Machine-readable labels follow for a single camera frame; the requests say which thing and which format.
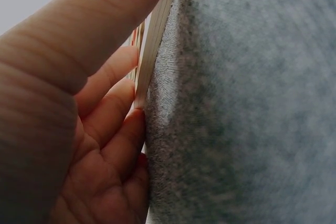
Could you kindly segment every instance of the fingernail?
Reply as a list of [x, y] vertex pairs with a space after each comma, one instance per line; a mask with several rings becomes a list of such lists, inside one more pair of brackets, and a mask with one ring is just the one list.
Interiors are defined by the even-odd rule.
[[141, 153], [138, 157], [138, 163], [139, 165], [143, 166], [143, 167], [148, 167], [148, 159], [146, 154]]

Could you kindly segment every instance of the finger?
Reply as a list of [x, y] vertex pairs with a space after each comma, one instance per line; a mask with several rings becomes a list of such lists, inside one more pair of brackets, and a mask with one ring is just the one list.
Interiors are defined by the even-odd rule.
[[145, 119], [141, 110], [133, 110], [120, 131], [101, 151], [104, 159], [117, 170], [121, 181], [132, 173], [145, 137]]
[[141, 153], [134, 173], [123, 185], [130, 207], [143, 224], [146, 221], [149, 207], [149, 174], [147, 166], [146, 155]]
[[79, 92], [158, 0], [54, 0], [0, 37], [0, 62]]
[[83, 120], [84, 131], [103, 148], [121, 127], [133, 100], [134, 82], [119, 81]]
[[107, 92], [137, 65], [136, 47], [119, 48], [76, 95], [79, 116], [83, 118], [89, 114]]

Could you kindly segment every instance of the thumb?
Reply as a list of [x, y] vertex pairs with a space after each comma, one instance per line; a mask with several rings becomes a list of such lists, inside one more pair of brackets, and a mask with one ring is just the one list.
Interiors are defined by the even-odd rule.
[[71, 94], [158, 0], [54, 0], [0, 37], [0, 62]]

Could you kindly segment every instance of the hand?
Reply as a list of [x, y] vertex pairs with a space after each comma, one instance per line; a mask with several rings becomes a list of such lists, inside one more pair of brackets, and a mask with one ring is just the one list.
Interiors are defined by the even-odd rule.
[[137, 52], [118, 48], [157, 1], [54, 0], [0, 37], [0, 223], [144, 223]]

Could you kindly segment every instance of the fabric surface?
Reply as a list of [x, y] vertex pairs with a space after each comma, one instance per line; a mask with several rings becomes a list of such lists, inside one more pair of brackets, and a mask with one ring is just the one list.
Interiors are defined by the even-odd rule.
[[336, 223], [336, 0], [174, 0], [149, 223]]

